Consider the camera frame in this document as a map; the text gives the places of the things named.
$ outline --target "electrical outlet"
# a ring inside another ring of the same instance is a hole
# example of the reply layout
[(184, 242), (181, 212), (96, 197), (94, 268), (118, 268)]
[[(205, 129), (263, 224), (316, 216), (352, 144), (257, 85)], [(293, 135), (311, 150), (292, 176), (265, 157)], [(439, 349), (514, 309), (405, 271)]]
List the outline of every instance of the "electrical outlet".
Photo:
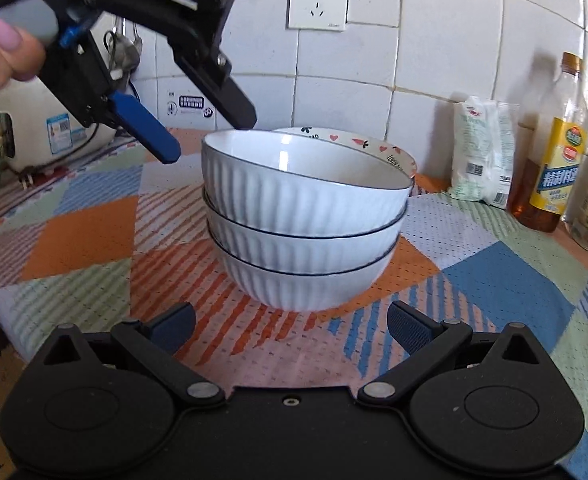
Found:
[(345, 30), (347, 0), (289, 0), (289, 28)]

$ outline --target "patchwork tablecloth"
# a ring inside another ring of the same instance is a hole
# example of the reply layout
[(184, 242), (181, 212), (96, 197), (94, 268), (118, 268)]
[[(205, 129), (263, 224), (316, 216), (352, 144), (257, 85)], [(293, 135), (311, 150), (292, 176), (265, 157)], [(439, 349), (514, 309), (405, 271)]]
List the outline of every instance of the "patchwork tablecloth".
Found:
[(475, 330), (520, 320), (584, 409), (586, 433), (570, 469), (588, 479), (588, 253), (565, 232), (532, 232), (418, 176), (403, 237), (370, 290), (330, 311), (275, 310), (221, 270), (200, 198), (203, 134), (174, 134), (184, 154), (174, 165), (122, 146), (0, 218), (0, 323), (25, 359), (59, 323), (108, 330), (123, 316), (147, 320), (187, 300), (197, 328), (176, 357), (226, 390), (356, 389), (406, 357), (385, 325), (393, 300)]

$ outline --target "bottle cap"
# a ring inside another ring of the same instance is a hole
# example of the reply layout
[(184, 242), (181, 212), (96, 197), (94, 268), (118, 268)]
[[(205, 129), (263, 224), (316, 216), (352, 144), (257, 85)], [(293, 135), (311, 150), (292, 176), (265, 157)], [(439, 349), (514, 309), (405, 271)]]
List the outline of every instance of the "bottle cap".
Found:
[(563, 60), (561, 61), (561, 69), (568, 74), (576, 75), (581, 71), (583, 60), (576, 54), (571, 52), (563, 53)]

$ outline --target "stacked bowls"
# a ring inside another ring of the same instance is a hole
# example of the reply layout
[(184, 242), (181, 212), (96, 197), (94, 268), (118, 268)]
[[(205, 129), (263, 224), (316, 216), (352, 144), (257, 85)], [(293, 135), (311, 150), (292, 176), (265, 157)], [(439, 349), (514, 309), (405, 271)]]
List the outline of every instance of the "stacked bowls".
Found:
[(283, 132), (203, 139), (207, 221), (229, 276), (283, 310), (338, 306), (389, 264), (413, 184), (381, 158)]

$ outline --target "plastic bag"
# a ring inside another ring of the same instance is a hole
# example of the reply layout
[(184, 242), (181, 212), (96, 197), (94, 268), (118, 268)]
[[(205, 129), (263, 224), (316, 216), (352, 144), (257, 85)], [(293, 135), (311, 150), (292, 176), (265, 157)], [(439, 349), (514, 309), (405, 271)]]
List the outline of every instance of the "plastic bag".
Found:
[(505, 209), (514, 172), (517, 105), (470, 97), (454, 105), (454, 158), (448, 194)]

